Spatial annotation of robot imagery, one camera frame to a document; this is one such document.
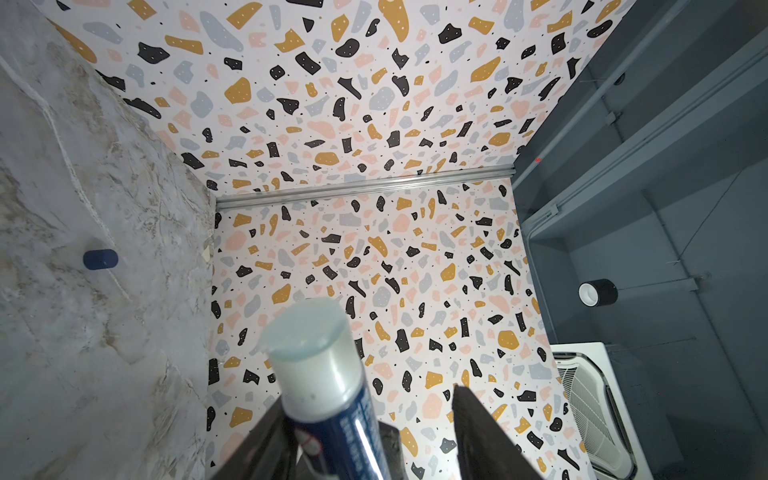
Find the dark blue glue cap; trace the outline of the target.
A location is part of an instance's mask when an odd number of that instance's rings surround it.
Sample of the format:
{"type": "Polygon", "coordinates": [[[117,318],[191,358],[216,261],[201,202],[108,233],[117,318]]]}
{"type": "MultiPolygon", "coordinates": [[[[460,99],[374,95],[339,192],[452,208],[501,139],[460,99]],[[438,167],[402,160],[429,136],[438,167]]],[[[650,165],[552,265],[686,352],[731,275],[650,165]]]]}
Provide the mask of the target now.
{"type": "Polygon", "coordinates": [[[119,256],[113,249],[88,250],[83,254],[82,261],[88,270],[106,270],[118,265],[119,256]]]}

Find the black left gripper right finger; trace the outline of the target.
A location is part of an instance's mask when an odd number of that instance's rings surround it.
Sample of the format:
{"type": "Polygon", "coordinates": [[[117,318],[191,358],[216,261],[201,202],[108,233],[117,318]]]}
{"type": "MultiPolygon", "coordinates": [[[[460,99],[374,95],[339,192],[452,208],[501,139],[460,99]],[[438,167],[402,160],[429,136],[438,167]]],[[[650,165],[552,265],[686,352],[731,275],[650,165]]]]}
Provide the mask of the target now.
{"type": "Polygon", "coordinates": [[[540,479],[469,388],[454,387],[452,411],[462,479],[540,479]]]}

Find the blue glue stick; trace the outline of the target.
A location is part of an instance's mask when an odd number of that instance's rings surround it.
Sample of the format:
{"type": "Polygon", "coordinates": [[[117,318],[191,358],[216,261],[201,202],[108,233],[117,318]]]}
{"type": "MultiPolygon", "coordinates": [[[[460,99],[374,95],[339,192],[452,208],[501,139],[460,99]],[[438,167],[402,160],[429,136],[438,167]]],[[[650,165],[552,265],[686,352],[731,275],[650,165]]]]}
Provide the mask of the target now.
{"type": "Polygon", "coordinates": [[[364,366],[338,302],[315,298],[291,305],[264,328],[258,347],[316,477],[391,477],[364,366]]]}

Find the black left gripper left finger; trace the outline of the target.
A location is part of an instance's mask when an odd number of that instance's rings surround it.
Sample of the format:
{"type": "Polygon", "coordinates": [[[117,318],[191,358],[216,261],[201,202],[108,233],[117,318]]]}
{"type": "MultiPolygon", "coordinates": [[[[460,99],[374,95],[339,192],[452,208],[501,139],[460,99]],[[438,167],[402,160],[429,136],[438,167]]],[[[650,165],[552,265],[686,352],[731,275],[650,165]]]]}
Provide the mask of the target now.
{"type": "Polygon", "coordinates": [[[298,444],[279,398],[212,479],[292,480],[297,454],[298,444]]]}

